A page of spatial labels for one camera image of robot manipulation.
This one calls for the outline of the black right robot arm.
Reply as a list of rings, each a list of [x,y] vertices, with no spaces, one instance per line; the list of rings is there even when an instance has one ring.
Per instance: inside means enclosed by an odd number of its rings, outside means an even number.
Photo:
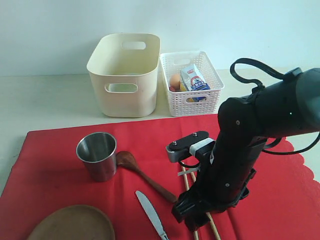
[[[173,163],[191,156],[198,160],[195,183],[172,208],[175,219],[190,231],[209,221],[208,212],[224,212],[248,196],[253,166],[269,138],[319,132],[320,70],[296,68],[278,83],[230,97],[220,105],[217,119],[216,139],[198,131],[166,148]]]

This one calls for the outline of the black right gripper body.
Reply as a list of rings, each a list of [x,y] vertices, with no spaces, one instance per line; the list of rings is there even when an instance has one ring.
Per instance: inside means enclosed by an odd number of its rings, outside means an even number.
[[[177,202],[172,207],[171,213],[178,223],[184,222],[188,230],[194,232],[209,222],[209,217],[206,213],[222,213],[229,208],[236,207],[239,201],[246,198],[250,193],[247,184],[253,179],[256,172],[252,168],[244,180],[238,196],[234,200],[225,203],[200,195],[196,187],[200,183],[201,174],[197,171],[195,183],[189,190],[179,195]]]

